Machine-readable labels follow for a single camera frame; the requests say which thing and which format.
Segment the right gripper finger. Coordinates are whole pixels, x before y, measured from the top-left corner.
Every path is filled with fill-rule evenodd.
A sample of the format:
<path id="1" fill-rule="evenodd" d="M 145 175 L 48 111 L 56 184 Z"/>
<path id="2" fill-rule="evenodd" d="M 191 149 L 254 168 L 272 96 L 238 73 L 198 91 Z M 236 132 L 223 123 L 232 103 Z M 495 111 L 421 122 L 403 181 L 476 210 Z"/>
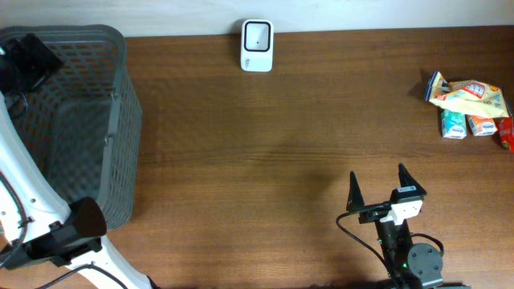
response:
<path id="1" fill-rule="evenodd" d="M 401 187 L 414 187 L 415 189 L 421 189 L 419 183 L 410 175 L 403 163 L 398 164 L 398 178 Z"/>
<path id="2" fill-rule="evenodd" d="M 364 206 L 365 202 L 357 181 L 357 176 L 354 171 L 351 171 L 349 174 L 349 195 L 346 210 L 348 212 L 354 212 L 361 210 Z"/>

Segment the green tissue pack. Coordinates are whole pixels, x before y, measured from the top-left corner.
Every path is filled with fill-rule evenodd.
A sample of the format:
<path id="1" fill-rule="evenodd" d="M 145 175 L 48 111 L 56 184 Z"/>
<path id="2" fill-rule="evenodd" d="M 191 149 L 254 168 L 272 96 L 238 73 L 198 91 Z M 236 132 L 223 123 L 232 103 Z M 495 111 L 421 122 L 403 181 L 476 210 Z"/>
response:
<path id="1" fill-rule="evenodd" d="M 441 126 L 443 138 L 462 140 L 467 136 L 466 117 L 462 113 L 443 110 Z"/>

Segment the red Hacks candy bag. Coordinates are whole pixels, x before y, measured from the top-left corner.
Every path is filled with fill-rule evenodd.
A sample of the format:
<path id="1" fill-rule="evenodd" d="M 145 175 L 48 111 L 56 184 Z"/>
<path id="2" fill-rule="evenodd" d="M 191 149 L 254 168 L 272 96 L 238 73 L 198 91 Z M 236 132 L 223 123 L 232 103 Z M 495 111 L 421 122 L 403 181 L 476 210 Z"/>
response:
<path id="1" fill-rule="evenodd" d="M 510 152 L 513 152 L 514 148 L 514 136 L 513 136 L 513 118 L 503 118 L 498 123 L 498 131 L 500 135 L 501 144 Z"/>

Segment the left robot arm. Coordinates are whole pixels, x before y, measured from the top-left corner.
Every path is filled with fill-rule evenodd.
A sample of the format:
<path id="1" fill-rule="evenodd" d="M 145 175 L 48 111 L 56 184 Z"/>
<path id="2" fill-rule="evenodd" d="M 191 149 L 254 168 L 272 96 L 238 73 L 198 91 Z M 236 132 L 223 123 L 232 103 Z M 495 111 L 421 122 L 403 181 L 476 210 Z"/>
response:
<path id="1" fill-rule="evenodd" d="M 2 268 L 52 263 L 98 288 L 154 287 L 108 238 L 133 215 L 141 121 L 116 29 L 2 30 Z"/>

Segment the orange tissue pack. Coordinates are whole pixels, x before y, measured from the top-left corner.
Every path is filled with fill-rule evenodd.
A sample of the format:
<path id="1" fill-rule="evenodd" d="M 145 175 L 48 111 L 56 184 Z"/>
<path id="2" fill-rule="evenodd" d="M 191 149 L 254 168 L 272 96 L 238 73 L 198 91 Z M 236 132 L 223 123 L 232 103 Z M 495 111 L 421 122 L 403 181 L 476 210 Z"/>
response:
<path id="1" fill-rule="evenodd" d="M 474 136 L 490 136 L 497 132 L 495 121 L 492 118 L 468 115 L 467 122 Z"/>

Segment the yellow snack bag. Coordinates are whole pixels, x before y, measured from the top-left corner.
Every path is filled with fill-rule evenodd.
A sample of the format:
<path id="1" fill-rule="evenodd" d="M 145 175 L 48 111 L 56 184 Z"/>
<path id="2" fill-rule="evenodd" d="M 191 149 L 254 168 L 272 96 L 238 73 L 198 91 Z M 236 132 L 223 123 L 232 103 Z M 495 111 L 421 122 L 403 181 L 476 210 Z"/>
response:
<path id="1" fill-rule="evenodd" d="M 469 79 L 448 82 L 440 71 L 431 76 L 424 95 L 441 109 L 483 118 L 510 117 L 503 92 L 497 86 Z"/>

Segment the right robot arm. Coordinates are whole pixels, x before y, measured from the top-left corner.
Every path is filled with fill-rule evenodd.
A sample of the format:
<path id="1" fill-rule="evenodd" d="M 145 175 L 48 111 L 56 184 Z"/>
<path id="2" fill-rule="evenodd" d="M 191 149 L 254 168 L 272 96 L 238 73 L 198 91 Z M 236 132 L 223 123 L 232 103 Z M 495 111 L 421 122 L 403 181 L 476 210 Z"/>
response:
<path id="1" fill-rule="evenodd" d="M 398 178 L 400 186 L 392 190 L 389 200 L 367 205 L 351 172 L 346 212 L 336 219 L 339 229 L 375 254 L 385 267 L 388 278 L 376 288 L 465 288 L 462 283 L 443 281 L 443 243 L 428 234 L 410 232 L 407 220 L 421 212 L 426 190 L 403 164 L 398 166 Z M 341 225 L 341 219 L 354 214 L 361 224 L 375 225 L 381 252 Z"/>

